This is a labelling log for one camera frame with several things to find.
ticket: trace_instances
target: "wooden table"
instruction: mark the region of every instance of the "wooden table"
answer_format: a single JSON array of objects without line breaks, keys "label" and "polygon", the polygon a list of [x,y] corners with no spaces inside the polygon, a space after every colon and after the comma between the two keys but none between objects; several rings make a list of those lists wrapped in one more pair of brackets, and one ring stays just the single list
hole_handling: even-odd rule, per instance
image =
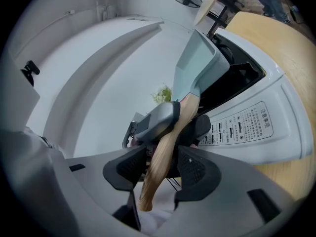
[{"label": "wooden table", "polygon": [[[316,148],[316,47],[295,29],[261,15],[239,12],[227,31],[250,41],[285,72],[308,114]],[[294,199],[308,194],[315,181],[315,152],[301,160],[259,165],[257,168],[287,190]]]}]

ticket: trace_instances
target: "white floor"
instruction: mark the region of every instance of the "white floor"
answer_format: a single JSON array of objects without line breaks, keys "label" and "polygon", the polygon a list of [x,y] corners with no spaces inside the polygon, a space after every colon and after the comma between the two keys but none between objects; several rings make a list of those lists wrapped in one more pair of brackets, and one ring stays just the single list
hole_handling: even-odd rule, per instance
[{"label": "white floor", "polygon": [[121,149],[135,112],[150,112],[156,106],[151,94],[163,84],[172,87],[175,65],[190,36],[191,31],[166,22],[120,65],[90,107],[74,157]]}]

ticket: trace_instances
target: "warning label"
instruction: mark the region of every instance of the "warning label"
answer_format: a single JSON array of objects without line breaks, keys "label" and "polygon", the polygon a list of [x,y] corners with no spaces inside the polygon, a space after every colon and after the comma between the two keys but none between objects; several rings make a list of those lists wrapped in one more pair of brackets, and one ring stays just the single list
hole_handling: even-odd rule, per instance
[{"label": "warning label", "polygon": [[271,137],[273,127],[264,102],[227,118],[211,121],[211,130],[200,145],[229,145]]}]

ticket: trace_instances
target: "light blue plastic part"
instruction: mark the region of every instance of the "light blue plastic part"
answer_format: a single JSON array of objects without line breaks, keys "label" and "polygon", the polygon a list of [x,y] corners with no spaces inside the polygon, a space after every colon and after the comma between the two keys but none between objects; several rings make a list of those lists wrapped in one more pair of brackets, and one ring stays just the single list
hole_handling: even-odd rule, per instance
[{"label": "light blue plastic part", "polygon": [[181,101],[189,93],[200,97],[229,67],[218,48],[194,30],[176,66],[171,100]]}]

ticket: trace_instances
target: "wooden stick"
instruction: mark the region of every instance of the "wooden stick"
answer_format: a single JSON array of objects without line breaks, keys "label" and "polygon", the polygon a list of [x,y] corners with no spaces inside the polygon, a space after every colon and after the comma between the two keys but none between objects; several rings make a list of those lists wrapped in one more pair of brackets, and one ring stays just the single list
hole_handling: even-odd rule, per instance
[{"label": "wooden stick", "polygon": [[191,121],[198,111],[200,98],[189,93],[180,102],[180,116],[173,130],[159,141],[153,159],[147,170],[142,192],[138,201],[138,208],[151,211],[153,198],[159,185],[167,176],[170,169],[174,145],[182,129]]}]

